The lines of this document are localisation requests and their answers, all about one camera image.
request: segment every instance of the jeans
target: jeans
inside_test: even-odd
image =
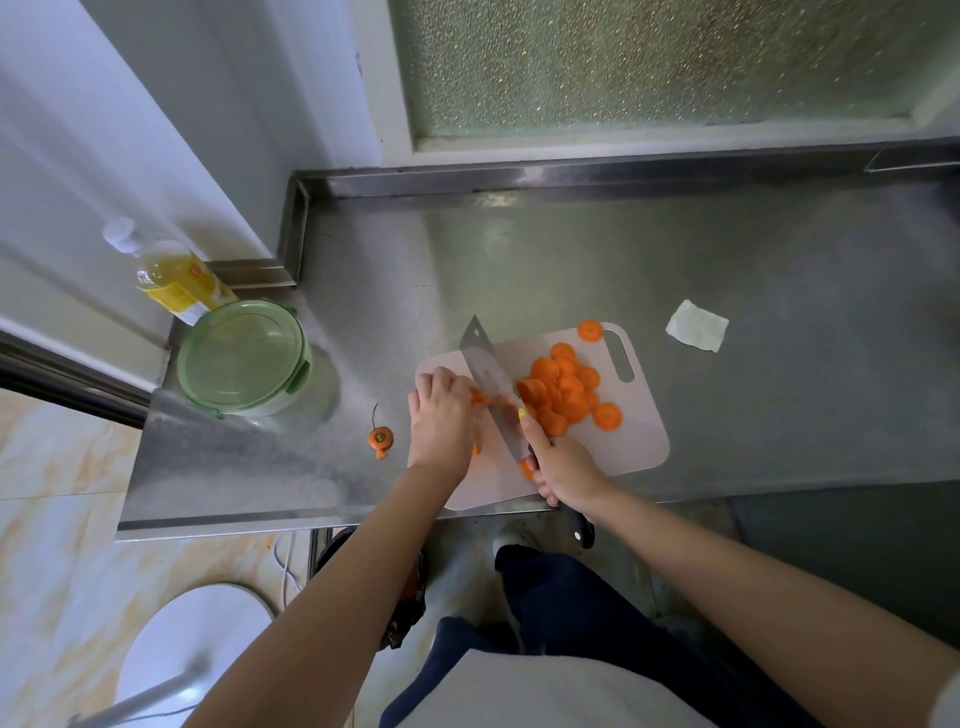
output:
[[[763,689],[773,691],[775,704],[786,701],[786,715],[757,715],[738,699],[729,679],[572,556],[504,546],[494,565],[503,576],[507,602],[519,622],[524,654],[582,657],[623,667],[661,683],[721,728],[817,725],[765,676],[769,685]],[[465,619],[441,619],[420,674],[383,712],[380,728],[394,728],[410,715],[471,649],[517,652],[515,644],[492,638]]]

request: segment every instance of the white sneaker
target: white sneaker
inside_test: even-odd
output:
[[[519,521],[510,521],[500,532],[493,537],[493,558],[496,558],[496,552],[504,546],[527,546],[542,551],[540,544],[537,543],[530,532],[523,527]]]

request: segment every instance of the stainless steel countertop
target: stainless steel countertop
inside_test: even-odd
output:
[[[456,349],[473,313],[494,341],[584,318],[627,330],[672,447],[618,480],[650,497],[960,478],[960,226],[939,192],[827,181],[314,204],[300,286],[264,292],[298,311],[313,390],[264,425],[217,421],[171,367],[118,538],[359,522],[405,465],[417,364]],[[731,320],[719,353],[664,333],[683,299]],[[396,435],[381,461],[366,443],[376,402]]]

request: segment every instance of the green plastic container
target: green plastic container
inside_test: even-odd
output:
[[[184,394],[217,417],[262,417],[291,404],[310,376],[310,346],[295,312],[237,301],[207,313],[177,358]]]

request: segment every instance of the cutting board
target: cutting board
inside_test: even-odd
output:
[[[657,412],[627,332],[616,324],[604,323],[602,326],[605,331],[611,331],[620,338],[634,372],[632,381],[622,381],[617,375],[604,339],[588,343],[580,338],[576,328],[504,341],[494,344],[493,348],[507,374],[516,381],[529,376],[530,365],[540,356],[549,356],[550,347],[554,344],[564,341],[572,346],[580,362],[599,373],[597,398],[615,402],[623,412],[623,424],[613,432],[605,432],[593,423],[592,417],[587,417],[571,425],[567,433],[587,446],[597,465],[607,475],[655,468],[670,453],[670,441],[660,420],[660,413]],[[459,351],[424,359],[417,367],[417,373],[429,373],[440,366],[458,375],[470,376],[467,362]],[[520,472],[489,412],[484,412],[480,418],[477,441],[480,454],[470,462],[467,477],[447,501],[447,508],[462,511],[500,500],[529,496],[537,491],[536,486]]]

